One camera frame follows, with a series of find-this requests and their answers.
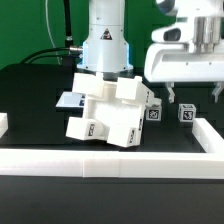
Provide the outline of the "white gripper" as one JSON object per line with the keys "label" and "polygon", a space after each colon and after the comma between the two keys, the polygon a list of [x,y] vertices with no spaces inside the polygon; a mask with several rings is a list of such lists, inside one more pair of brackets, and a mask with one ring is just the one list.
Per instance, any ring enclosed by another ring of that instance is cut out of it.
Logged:
{"label": "white gripper", "polygon": [[168,82],[170,103],[173,82],[217,82],[212,91],[217,102],[224,90],[224,41],[220,17],[195,17],[152,32],[144,75],[149,82]]}

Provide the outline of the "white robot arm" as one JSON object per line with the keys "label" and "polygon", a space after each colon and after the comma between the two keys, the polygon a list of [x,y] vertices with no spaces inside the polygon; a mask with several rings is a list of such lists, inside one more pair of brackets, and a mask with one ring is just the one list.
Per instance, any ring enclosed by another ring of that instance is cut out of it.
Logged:
{"label": "white robot arm", "polygon": [[[158,9],[176,18],[152,32],[144,76],[164,83],[173,101],[180,82],[214,82],[212,95],[224,91],[224,0],[155,0]],[[80,69],[102,73],[131,70],[124,39],[125,0],[89,0],[89,35]]]}

